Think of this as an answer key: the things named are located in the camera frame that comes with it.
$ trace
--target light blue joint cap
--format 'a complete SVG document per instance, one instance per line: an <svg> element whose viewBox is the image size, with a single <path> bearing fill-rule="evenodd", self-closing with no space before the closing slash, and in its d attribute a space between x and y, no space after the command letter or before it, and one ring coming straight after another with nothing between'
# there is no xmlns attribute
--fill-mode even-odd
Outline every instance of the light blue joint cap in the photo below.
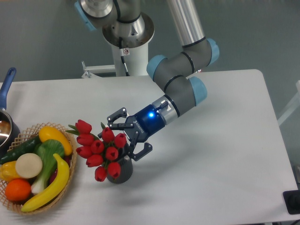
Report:
<svg viewBox="0 0 300 225"><path fill-rule="evenodd" d="M89 29L89 31L94 31L96 30L96 28L94 27L94 25L89 21L89 19L86 17L86 15L84 14L82 8L79 5L79 2L75 2L74 4L75 8L77 9L77 12L79 13L81 19L83 20L83 22L85 23L86 27Z"/></svg>
<svg viewBox="0 0 300 225"><path fill-rule="evenodd" d="M198 77L191 77L188 79L193 87L195 100L196 100L196 106L201 103L204 99L207 97L207 90L204 85L204 83L198 78Z"/></svg>
<svg viewBox="0 0 300 225"><path fill-rule="evenodd" d="M165 57L164 55L156 55L148 62L147 73L149 74L152 80L154 79L156 68L158 67L160 62L166 58L167 57Z"/></svg>
<svg viewBox="0 0 300 225"><path fill-rule="evenodd" d="M208 64L208 65L210 65L219 58L220 50L219 50L219 47L217 46L216 42L213 39L208 38L207 41L210 43L210 46L211 46L211 60L210 60L210 63Z"/></svg>

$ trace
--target gray vase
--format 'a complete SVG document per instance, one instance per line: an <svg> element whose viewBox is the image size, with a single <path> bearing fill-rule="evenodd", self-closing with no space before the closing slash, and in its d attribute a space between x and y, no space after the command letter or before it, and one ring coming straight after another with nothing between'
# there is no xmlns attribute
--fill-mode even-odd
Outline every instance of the gray vase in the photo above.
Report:
<svg viewBox="0 0 300 225"><path fill-rule="evenodd" d="M133 165L132 160L128 155L123 156L117 161L121 166L120 176L114 179L109 174L107 175L107 179L114 184L121 184L125 181L129 180L133 173Z"/></svg>

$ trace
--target blue pot handle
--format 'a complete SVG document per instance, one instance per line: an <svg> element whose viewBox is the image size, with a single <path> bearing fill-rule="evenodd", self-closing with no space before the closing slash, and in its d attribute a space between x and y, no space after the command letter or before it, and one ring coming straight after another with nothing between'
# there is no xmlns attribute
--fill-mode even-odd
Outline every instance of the blue pot handle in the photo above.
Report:
<svg viewBox="0 0 300 225"><path fill-rule="evenodd" d="M17 70L12 67L8 70L7 75L0 89L0 109L6 109L6 99L8 96L8 90L15 77Z"/></svg>

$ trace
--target wicker basket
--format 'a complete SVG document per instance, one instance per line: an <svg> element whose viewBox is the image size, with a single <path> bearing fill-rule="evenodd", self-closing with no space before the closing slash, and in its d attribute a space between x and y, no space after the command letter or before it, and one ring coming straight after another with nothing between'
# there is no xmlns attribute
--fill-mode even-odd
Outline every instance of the wicker basket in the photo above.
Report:
<svg viewBox="0 0 300 225"><path fill-rule="evenodd" d="M68 189L68 186L69 186L69 184L71 182L71 179L73 177L73 174L74 174L74 169L75 169L76 159L77 159L77 152L76 152L77 142L76 142L74 136L72 134L69 134L69 133L65 132L66 128L64 128L60 124L54 124L54 123L46 123L45 124L45 123L42 123L42 124L37 124L35 126L32 126L31 128L27 128L25 131L23 131L23 133L19 134L19 136L17 138L15 138L15 142L13 142L11 144L11 146L9 147L9 150L12 150L13 148L18 146L19 144L23 143L24 141L26 141L28 139L31 139L34 136L38 135L39 130L44 126L51 126L51 127L57 128L70 141L70 143L72 145L72 148L73 148L73 153L72 153L72 158L71 158L71 167L70 167L70 177L69 177L67 185L64 187L64 189L49 204L47 204L46 206L41 207L37 210L31 211L31 212L26 212L26 213L21 211L22 205L10 202L5 197L4 192L5 192L5 188L6 188L8 183L6 181L0 179L0 202L8 210L19 213L21 215L32 215L32 214L37 214L37 213L40 213L40 212L44 212L44 211L48 210L49 208L51 208L53 205L55 205L62 198L62 196L64 195L64 193Z"/></svg>

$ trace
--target cucumber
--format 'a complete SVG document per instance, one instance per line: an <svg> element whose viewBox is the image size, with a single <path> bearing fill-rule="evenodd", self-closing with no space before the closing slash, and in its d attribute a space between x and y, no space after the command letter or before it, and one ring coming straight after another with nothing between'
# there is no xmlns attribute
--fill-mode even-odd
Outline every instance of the cucumber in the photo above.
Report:
<svg viewBox="0 0 300 225"><path fill-rule="evenodd" d="M35 146L39 143L41 143L41 140L37 135L18 145L14 149L7 151L2 159L0 159L0 165L11 161L16 161L21 155L24 155L25 153L32 153Z"/></svg>

